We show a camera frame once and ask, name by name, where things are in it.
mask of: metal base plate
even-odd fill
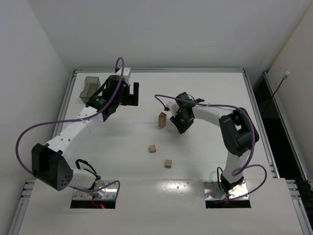
[[[97,183],[97,187],[103,187],[114,180],[99,180]],[[92,205],[92,197],[94,196],[94,202],[97,204],[103,204],[107,209],[115,209],[115,198],[117,193],[118,183],[110,185],[107,188],[104,188],[98,191],[95,194],[89,194],[86,192],[81,192],[74,189],[72,196],[71,208],[94,208]]]
[[[216,203],[219,200],[231,199],[248,193],[246,181],[230,190],[228,194],[221,191],[218,185],[218,181],[204,181],[203,182],[205,204],[206,208],[250,208],[249,195],[235,199],[234,201],[228,201],[227,203]]]

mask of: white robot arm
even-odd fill
[[[76,117],[81,121],[70,123],[60,134],[45,145],[36,144],[32,149],[32,173],[39,180],[60,191],[67,186],[93,189],[100,176],[87,169],[71,168],[68,165],[72,152],[80,142],[97,126],[115,113],[119,105],[138,105],[139,84],[134,83],[134,94],[130,94],[130,68],[124,68],[123,82],[109,106],[90,119],[108,103],[117,87],[121,70],[108,77],[106,82],[88,100],[86,106]]]
[[[191,101],[187,93],[181,93],[177,98]],[[203,99],[197,99],[194,102],[203,101]],[[221,176],[221,186],[225,192],[228,192],[243,181],[243,173],[234,175],[233,171],[241,168],[250,154],[251,130],[240,112],[219,107],[195,106],[182,101],[168,103],[166,110],[171,111],[173,116],[170,120],[181,134],[193,124],[194,119],[202,119],[220,127],[224,144],[228,149],[226,166]],[[257,142],[259,135],[255,127],[253,128]]]

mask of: small wooden cube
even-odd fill
[[[165,168],[172,168],[172,160],[166,160],[165,161]]]
[[[150,151],[150,153],[155,153],[157,151],[156,146],[155,145],[150,145],[149,146],[149,151]]]
[[[158,116],[158,126],[164,128],[165,124],[166,124],[166,114],[162,112]]]

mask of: white wall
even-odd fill
[[[28,0],[64,63],[269,69],[311,0]]]
[[[282,75],[291,74],[276,93],[283,107],[309,176],[313,177],[313,5],[294,31],[270,71],[269,82],[276,89]]]
[[[0,1],[0,234],[8,233],[25,179],[15,157],[18,135],[32,124],[55,120],[69,72],[26,0]],[[31,147],[51,137],[40,127],[22,140],[20,153],[31,167]]]

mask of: white table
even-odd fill
[[[76,117],[84,106],[79,94],[86,76],[97,76],[103,83],[109,75],[76,75],[66,119]],[[262,134],[240,70],[141,71],[132,73],[133,82],[139,82],[139,106],[120,106],[72,155],[73,166],[81,158],[92,164],[103,180],[121,181],[116,209],[70,209],[72,189],[58,192],[37,180],[20,235],[302,234],[285,180],[271,177],[264,136],[255,146],[251,164],[262,164],[268,179],[250,196],[251,208],[206,209],[202,181],[216,180],[216,168],[223,168],[227,157],[220,129],[196,120],[180,135],[169,121],[169,113],[165,128],[158,127],[163,108],[154,94],[176,96],[186,91],[212,104],[246,108]],[[156,145],[156,153],[149,153],[151,144]],[[164,168],[166,159],[173,160],[171,169]],[[264,173],[252,168],[244,176],[251,190]]]

